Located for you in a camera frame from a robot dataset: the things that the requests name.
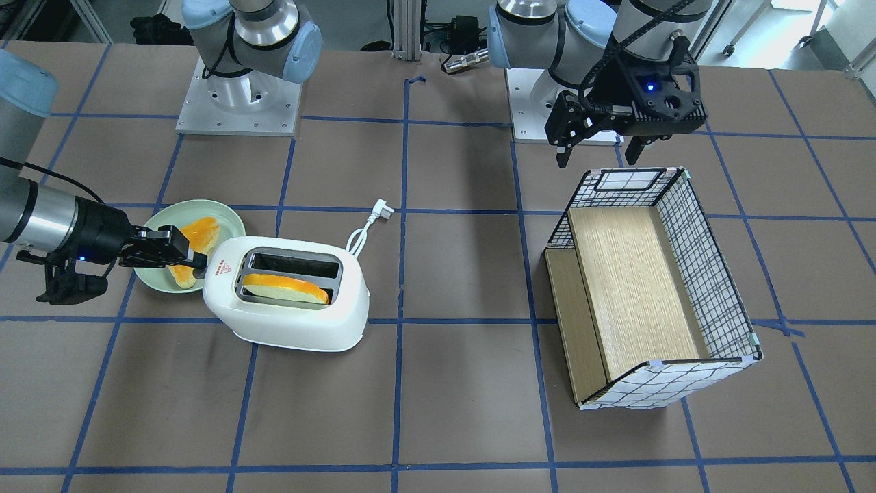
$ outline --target grid-patterned box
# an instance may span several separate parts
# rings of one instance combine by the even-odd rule
[[[590,309],[587,275],[571,253],[573,209],[650,207],[659,216],[683,283],[704,354],[683,360],[641,361],[624,374],[599,374],[604,366],[600,327]],[[762,359],[757,335],[724,257],[683,168],[618,168],[584,174],[545,252],[576,404],[582,409],[664,407]],[[580,286],[562,279],[581,279]],[[618,300],[630,303],[631,300]]]

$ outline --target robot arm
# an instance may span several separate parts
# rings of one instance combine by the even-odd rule
[[[124,267],[204,269],[207,256],[189,250],[186,237],[172,225],[153,232],[102,202],[20,176],[22,168],[33,167],[25,161],[57,91],[51,74],[0,50],[0,239],[25,247],[19,260],[44,266],[46,293],[37,301],[78,304],[106,292],[106,275],[77,273],[76,261],[107,265],[121,259]]]
[[[574,145],[603,130],[632,136],[632,165],[657,139],[706,120],[699,70],[688,52],[711,0],[500,0],[491,7],[490,59],[546,68],[558,91],[545,124],[565,168]]]
[[[302,83],[319,59],[319,28],[294,0],[186,0],[183,16],[206,64],[204,78],[213,79],[213,98],[237,111],[270,100],[261,98],[270,90],[256,87],[262,82],[250,73]],[[184,265],[202,275],[207,256],[189,249],[176,227],[132,225],[90,190],[95,200],[20,176],[24,167],[52,173],[25,161],[57,91],[51,74],[0,50],[0,239],[23,247],[19,260],[44,266],[46,293],[37,301],[78,304],[102,295],[117,260],[122,267]],[[75,271],[77,261],[109,268],[103,276],[85,275]]]
[[[319,60],[320,29],[294,0],[186,0],[182,15],[204,60],[204,78],[256,70],[303,83]]]

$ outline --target toaster slot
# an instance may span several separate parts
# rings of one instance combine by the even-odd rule
[[[282,275],[312,282],[328,293],[328,304],[313,304],[253,295],[243,286],[243,279],[248,274]],[[341,260],[334,255],[262,246],[254,248],[244,257],[244,264],[240,276],[237,278],[235,292],[237,297],[248,302],[321,310],[337,299],[342,274]]]
[[[270,270],[272,272],[308,275],[315,277],[337,277],[341,264],[336,261],[320,261],[316,259],[303,259],[300,257],[285,257],[279,255],[259,254],[252,255],[252,268],[256,270]]]

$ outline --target bread slice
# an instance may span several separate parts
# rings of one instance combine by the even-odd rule
[[[212,216],[206,216],[194,221],[192,224],[180,228],[182,234],[188,238],[188,247],[200,254],[210,255],[219,241],[219,223]],[[173,279],[183,289],[194,286],[197,279],[194,278],[194,269],[181,265],[168,266]]]
[[[283,275],[248,274],[244,288],[257,297],[329,304],[329,293],[312,282]]]

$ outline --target warning label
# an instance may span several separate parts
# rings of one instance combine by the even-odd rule
[[[219,261],[219,267],[216,268],[214,275],[228,274],[229,272],[231,272],[231,266],[225,263],[225,261]]]

